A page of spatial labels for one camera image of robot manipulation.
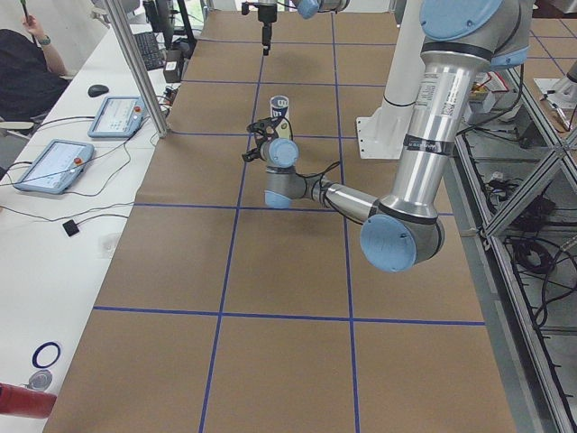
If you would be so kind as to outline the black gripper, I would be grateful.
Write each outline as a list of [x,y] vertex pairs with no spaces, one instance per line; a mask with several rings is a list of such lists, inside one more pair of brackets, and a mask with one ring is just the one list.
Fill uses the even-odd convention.
[[242,154],[244,162],[252,162],[258,159],[271,161],[270,147],[276,140],[276,118],[266,117],[249,124],[246,131],[257,139],[257,148],[250,149]]
[[251,7],[257,10],[258,20],[264,23],[261,29],[262,55],[269,55],[272,39],[272,23],[277,22],[277,2],[275,0],[242,1],[242,15],[247,15]]

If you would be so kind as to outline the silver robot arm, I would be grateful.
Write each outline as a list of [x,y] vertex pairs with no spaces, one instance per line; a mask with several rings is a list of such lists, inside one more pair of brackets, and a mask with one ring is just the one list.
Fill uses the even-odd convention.
[[346,9],[349,1],[242,1],[241,14],[248,15],[252,9],[256,10],[257,19],[262,24],[261,45],[262,55],[270,54],[272,25],[277,22],[279,5],[295,10],[303,19],[310,19],[316,14],[339,13]]
[[472,84],[482,72],[523,64],[533,5],[529,1],[425,1],[418,21],[424,75],[412,106],[392,191],[376,198],[296,171],[298,146],[279,136],[279,117],[248,126],[256,145],[247,162],[266,164],[265,202],[287,208],[308,198],[362,227],[365,258],[385,272],[403,272],[432,258],[444,243],[434,201]]

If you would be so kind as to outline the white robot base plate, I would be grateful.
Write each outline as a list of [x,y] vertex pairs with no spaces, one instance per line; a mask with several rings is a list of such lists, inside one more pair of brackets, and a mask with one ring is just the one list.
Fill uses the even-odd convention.
[[389,113],[381,106],[373,115],[356,120],[360,156],[409,164],[437,163],[451,153],[460,122],[459,115],[412,109]]

